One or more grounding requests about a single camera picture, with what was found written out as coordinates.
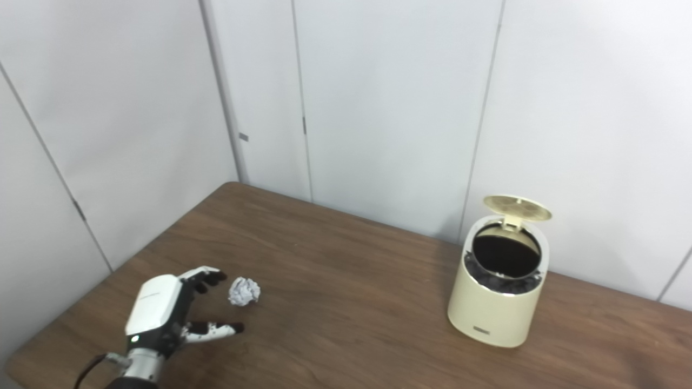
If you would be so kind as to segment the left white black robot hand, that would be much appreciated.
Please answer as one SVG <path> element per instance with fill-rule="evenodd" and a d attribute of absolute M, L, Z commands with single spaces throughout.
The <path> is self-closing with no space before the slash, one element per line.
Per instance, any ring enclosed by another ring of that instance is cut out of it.
<path fill-rule="evenodd" d="M 241 334 L 243 323 L 193 321 L 188 318 L 196 294 L 208 292 L 227 275 L 200 266 L 180 276 L 166 274 L 146 281 L 138 292 L 125 326 L 128 351 L 153 351 L 170 357 L 189 343 L 204 343 Z"/>

